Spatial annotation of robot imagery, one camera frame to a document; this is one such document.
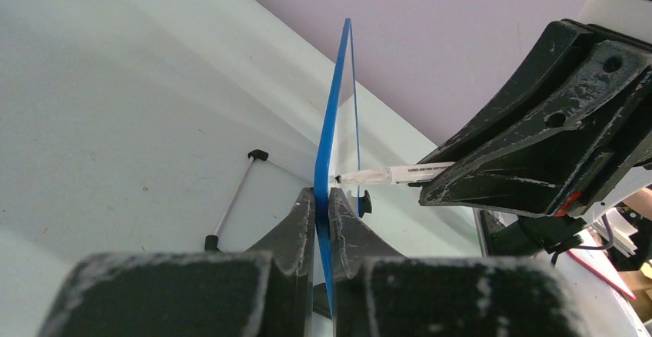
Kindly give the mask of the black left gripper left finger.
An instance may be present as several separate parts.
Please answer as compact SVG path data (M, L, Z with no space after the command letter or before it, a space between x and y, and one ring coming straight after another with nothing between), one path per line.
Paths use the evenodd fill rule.
M107 252L68 274L41 336L308 336L315 197L243 252Z

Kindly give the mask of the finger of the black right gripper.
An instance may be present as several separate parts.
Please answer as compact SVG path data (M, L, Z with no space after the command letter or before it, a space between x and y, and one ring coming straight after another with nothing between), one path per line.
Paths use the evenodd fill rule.
M593 34L571 20L550 23L497 94L420 163L457 162L520 121L579 68Z
M651 46L592 38L556 91L424 183L419 202L578 217L635 180L651 181Z

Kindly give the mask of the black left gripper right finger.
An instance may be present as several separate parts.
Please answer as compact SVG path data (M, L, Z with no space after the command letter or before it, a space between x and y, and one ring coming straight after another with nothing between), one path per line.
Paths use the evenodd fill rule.
M583 336L567 283L528 258L408 258L328 199L337 336Z

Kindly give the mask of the black whiteboard marker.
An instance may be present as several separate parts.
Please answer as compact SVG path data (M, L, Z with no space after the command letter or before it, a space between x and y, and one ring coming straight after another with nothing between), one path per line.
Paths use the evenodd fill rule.
M400 185L429 182L453 164L454 162L435 162L358 170L339 175L331 175L328 182L338 185Z

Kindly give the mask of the blue-framed whiteboard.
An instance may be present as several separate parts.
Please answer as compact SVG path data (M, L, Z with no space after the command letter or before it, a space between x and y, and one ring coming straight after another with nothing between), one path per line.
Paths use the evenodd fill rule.
M324 274L328 311L333 314L332 250L329 195L338 184L334 177L361 168L358 93L354 57L353 23L344 20L327 107L314 164L316 235Z

